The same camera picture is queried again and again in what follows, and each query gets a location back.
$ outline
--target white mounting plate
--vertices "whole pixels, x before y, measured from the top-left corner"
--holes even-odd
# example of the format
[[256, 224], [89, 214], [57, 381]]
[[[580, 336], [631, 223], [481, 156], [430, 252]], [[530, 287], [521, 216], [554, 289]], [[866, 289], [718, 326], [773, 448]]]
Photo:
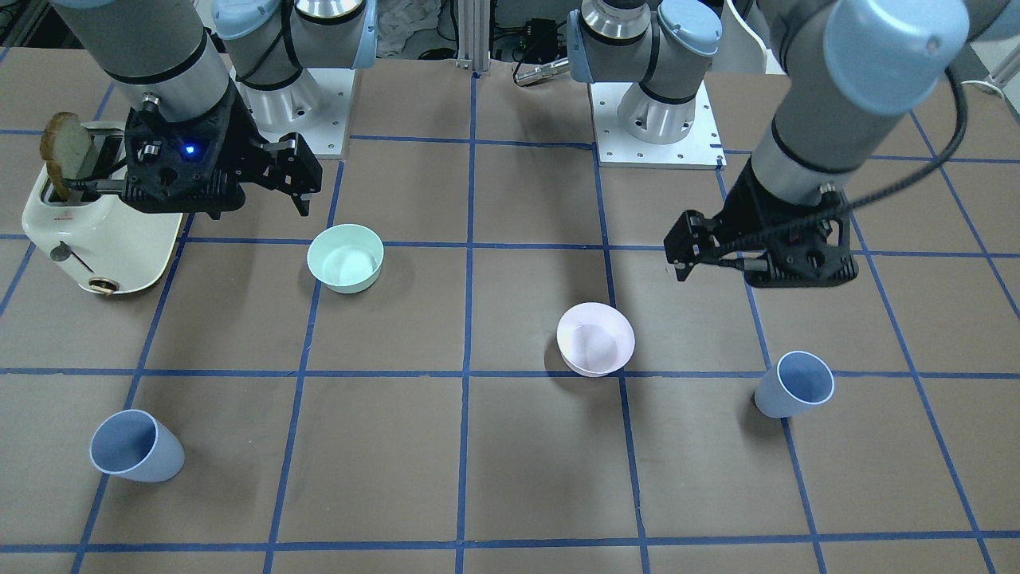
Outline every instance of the white mounting plate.
[[299, 132], [320, 159], [343, 159], [351, 124], [356, 70], [343, 67], [310, 67], [322, 91], [323, 105], [294, 120], [287, 132], [259, 129], [262, 137], [276, 141], [290, 132]]
[[715, 125], [708, 90], [702, 82], [698, 88], [695, 121], [687, 137], [674, 144], [650, 144], [631, 136], [620, 125], [616, 108], [629, 83], [605, 82], [589, 86], [592, 97], [592, 118], [599, 143], [599, 164], [619, 167], [667, 167], [676, 169], [715, 169], [721, 161], [722, 140]]

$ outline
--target cable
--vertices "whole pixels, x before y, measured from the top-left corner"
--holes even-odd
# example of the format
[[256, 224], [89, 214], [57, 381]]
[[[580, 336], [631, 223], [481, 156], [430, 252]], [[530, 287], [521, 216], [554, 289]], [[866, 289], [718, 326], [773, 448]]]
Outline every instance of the cable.
[[745, 234], [718, 247], [706, 249], [702, 251], [698, 257], [696, 257], [694, 262], [717, 264], [714, 261], [723, 260], [722, 255], [726, 253], [760, 248], [761, 244], [766, 243], [769, 240], [776, 239], [784, 234], [788, 236], [788, 233], [794, 230], [810, 228], [822, 221], [834, 219], [855, 209], [859, 209], [865, 205], [869, 205], [875, 201], [879, 201], [890, 195], [900, 193], [901, 191], [928, 176], [935, 169], [941, 167], [942, 164], [945, 164], [946, 161], [948, 161], [949, 158], [956, 153], [956, 150], [960, 147], [960, 143], [963, 141], [964, 134], [967, 132], [967, 97], [963, 93], [963, 86], [957, 81], [956, 73], [949, 67], [946, 68], [946, 77], [949, 80], [950, 88], [953, 91], [953, 101], [956, 104], [956, 127], [950, 142], [946, 144], [942, 151], [936, 155], [932, 161], [925, 163], [923, 167], [917, 169], [913, 173], [910, 173], [909, 175], [889, 184], [882, 189], [871, 192], [860, 199], [855, 199], [850, 203], [836, 205], [835, 207], [830, 207], [812, 215], [792, 219], [784, 223]]
[[520, 65], [522, 63], [524, 63], [524, 59], [527, 58], [527, 55], [530, 54], [532, 50], [534, 50], [536, 46], [538, 46], [539, 44], [541, 44], [543, 40], [545, 40], [547, 37], [549, 37], [550, 34], [556, 33], [559, 29], [561, 29], [564, 25], [566, 25], [566, 23], [567, 23], [567, 20], [563, 20], [560, 23], [556, 24], [556, 28], [554, 28], [552, 30], [547, 30], [545, 34], [543, 34], [542, 36], [540, 36], [539, 38], [537, 38], [534, 40], [534, 42], [532, 42], [531, 45], [528, 46], [526, 50], [524, 50], [524, 53], [521, 54], [519, 60], [517, 60], [517, 58], [514, 58], [515, 60], [517, 60], [517, 65], [513, 68], [513, 73], [510, 74], [510, 79], [513, 80], [513, 83], [517, 87], [519, 87], [519, 88], [524, 88], [525, 87], [525, 86], [521, 86], [520, 84], [517, 84], [517, 72], [520, 71]]
[[121, 157], [117, 162], [110, 165], [109, 167], [106, 167], [105, 169], [94, 171], [89, 175], [79, 178], [63, 177], [62, 182], [71, 189], [87, 190], [88, 184], [90, 181], [95, 181], [98, 179], [102, 179], [104, 177], [108, 177], [112, 175], [114, 171], [123, 167], [126, 164], [128, 164], [128, 156], [124, 156]]
[[457, 0], [450, 2], [450, 21], [453, 22], [453, 41], [457, 44], [457, 52], [460, 53], [460, 32], [457, 31]]
[[967, 80], [966, 82], [961, 82], [961, 84], [965, 86], [977, 86], [977, 88], [985, 94], [994, 94], [1004, 100], [1006, 99], [1006, 94], [1003, 92], [1003, 89], [996, 86], [991, 82], [985, 82], [984, 80]]
[[[443, 0], [443, 3], [440, 4], [440, 15], [441, 16], [443, 15], [443, 8], [446, 8], [446, 5], [449, 3], [449, 1], [450, 0]], [[447, 38], [446, 36], [443, 35], [442, 32], [440, 32], [440, 23], [442, 23], [442, 20], [436, 22], [436, 34], [440, 38], [446, 40], [447, 42], [456, 42], [456, 40], [454, 40], [453, 38]], [[457, 34], [457, 27], [456, 25], [453, 27], [453, 33], [454, 33], [454, 35]]]
[[259, 68], [262, 67], [262, 64], [265, 63], [265, 60], [269, 59], [269, 54], [271, 54], [272, 51], [276, 49], [276, 46], [279, 44], [279, 41], [284, 39], [285, 33], [287, 33], [291, 27], [291, 18], [288, 16], [290, 15], [289, 10], [292, 7], [293, 7], [293, 0], [284, 0], [284, 2], [279, 6], [280, 10], [279, 17], [282, 22], [279, 27], [279, 32], [276, 34], [276, 37], [272, 39], [272, 43], [269, 44], [269, 47], [266, 48], [264, 52], [262, 52], [262, 55], [259, 56], [258, 61], [255, 62], [255, 65], [252, 66], [252, 68], [248, 71], [248, 73], [245, 73], [244, 75], [237, 75], [235, 77], [235, 81], [237, 82], [247, 81], [252, 75], [255, 75], [255, 73], [259, 70]]

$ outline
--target bread slice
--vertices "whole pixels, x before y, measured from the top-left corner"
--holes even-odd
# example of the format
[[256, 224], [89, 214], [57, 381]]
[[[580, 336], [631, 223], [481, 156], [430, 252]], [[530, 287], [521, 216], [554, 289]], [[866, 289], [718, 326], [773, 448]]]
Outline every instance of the bread slice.
[[46, 163], [53, 190], [60, 198], [70, 198], [70, 190], [63, 178], [80, 176], [85, 158], [92, 150], [92, 135], [82, 125], [78, 114], [60, 111], [46, 123], [39, 153]]

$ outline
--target mint green bowl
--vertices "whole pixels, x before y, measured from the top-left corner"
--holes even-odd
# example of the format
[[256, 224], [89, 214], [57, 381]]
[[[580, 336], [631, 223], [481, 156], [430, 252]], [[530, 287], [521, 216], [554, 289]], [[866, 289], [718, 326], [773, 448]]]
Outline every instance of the mint green bowl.
[[338, 294], [364, 292], [381, 267], [382, 240], [364, 225], [334, 225], [308, 247], [308, 269]]

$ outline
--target cup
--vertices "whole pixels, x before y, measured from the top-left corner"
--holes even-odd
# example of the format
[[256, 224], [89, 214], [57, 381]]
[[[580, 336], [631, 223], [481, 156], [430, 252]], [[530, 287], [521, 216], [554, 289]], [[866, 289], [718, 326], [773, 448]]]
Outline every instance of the cup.
[[762, 377], [755, 405], [766, 417], [782, 419], [824, 405], [835, 393], [832, 371], [805, 351], [792, 351]]
[[102, 473], [139, 482], [173, 478], [185, 451], [166, 427], [145, 411], [121, 411], [103, 421], [89, 445], [92, 466]]

